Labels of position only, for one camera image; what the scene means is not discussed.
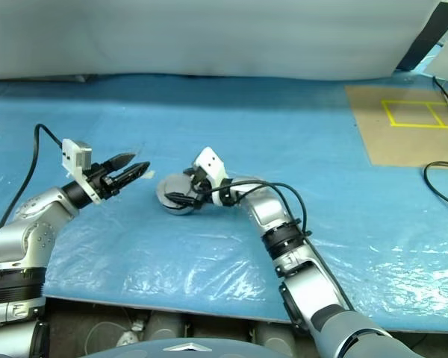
floor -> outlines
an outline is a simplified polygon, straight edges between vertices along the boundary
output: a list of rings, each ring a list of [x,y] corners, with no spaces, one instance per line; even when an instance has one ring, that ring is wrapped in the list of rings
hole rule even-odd
[[[73,301],[48,299],[47,318],[51,324],[50,356],[53,358],[75,358],[84,355],[84,344],[90,330],[97,323],[107,321],[129,327],[130,320],[147,321],[150,311],[123,307],[110,307]],[[217,337],[251,342],[253,328],[257,322],[218,318],[203,315],[184,315],[187,335],[194,337]],[[87,343],[89,354],[112,348],[116,345],[122,329],[111,324],[97,326]],[[418,354],[428,358],[448,358],[448,335],[422,333],[392,333]],[[318,358],[311,338],[296,337],[298,358]]]

blue table surface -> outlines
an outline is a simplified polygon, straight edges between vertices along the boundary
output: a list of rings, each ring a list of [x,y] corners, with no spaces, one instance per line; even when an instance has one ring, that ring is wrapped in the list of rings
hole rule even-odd
[[[171,216],[155,197],[159,180],[209,145],[229,175],[299,190],[311,238],[358,311],[391,330],[448,331],[448,206],[420,169],[371,165],[346,84],[171,75],[0,82],[0,217],[28,170],[38,122],[91,144],[94,161],[136,152],[154,176],[85,208],[61,232],[45,294],[287,320],[279,279],[241,209]],[[353,84],[432,88],[414,73]],[[40,146],[24,200],[69,181],[55,144],[42,136]],[[432,177],[448,194],[448,170]]]

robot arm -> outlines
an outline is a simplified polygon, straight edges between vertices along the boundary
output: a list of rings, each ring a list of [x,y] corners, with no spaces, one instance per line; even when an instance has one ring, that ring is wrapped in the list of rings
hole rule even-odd
[[[332,273],[283,203],[254,178],[228,178],[223,162],[205,148],[182,175],[170,175],[157,188],[160,202],[173,214],[204,203],[241,203],[255,222],[283,277],[279,291],[292,323],[308,330],[322,358],[417,358],[369,318],[354,311]]]
[[[0,354],[12,358],[47,354],[48,326],[40,321],[45,307],[42,288],[60,230],[81,208],[117,195],[149,166],[134,164],[111,177],[134,155],[119,154],[91,164],[91,148],[70,139],[63,140],[62,154],[63,166],[75,180],[27,200],[0,228]]]

blue tablecloth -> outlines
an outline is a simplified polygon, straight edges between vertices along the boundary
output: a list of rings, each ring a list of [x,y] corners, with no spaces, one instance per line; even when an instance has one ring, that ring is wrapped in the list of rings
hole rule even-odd
[[[419,75],[382,84],[431,88]],[[0,217],[28,170],[33,126],[80,139],[103,161],[123,151],[154,176],[87,207],[61,233],[45,294],[269,321],[287,320],[279,279],[246,214],[171,216],[160,179],[211,146],[229,175],[289,183],[355,308],[392,330],[448,331],[448,206],[416,168],[372,166],[343,83],[124,75],[86,84],[0,83]],[[69,181],[42,136],[29,198]],[[447,188],[448,171],[435,170]],[[291,204],[295,213],[299,207]]]

clear plastic sheet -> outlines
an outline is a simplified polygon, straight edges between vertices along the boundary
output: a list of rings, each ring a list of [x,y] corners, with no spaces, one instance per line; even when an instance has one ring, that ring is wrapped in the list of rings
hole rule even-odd
[[[416,77],[380,83],[430,86]],[[173,76],[0,83],[0,217],[28,169],[36,122],[88,142],[95,161],[131,150],[155,171],[61,232],[46,295],[287,320],[279,279],[243,211],[172,216],[155,197],[160,179],[209,145],[230,175],[299,190],[311,238],[357,310],[387,329],[448,331],[448,207],[418,169],[370,165],[343,84]],[[54,143],[43,136],[41,144],[24,200],[69,180]],[[448,171],[433,178],[448,194]]]

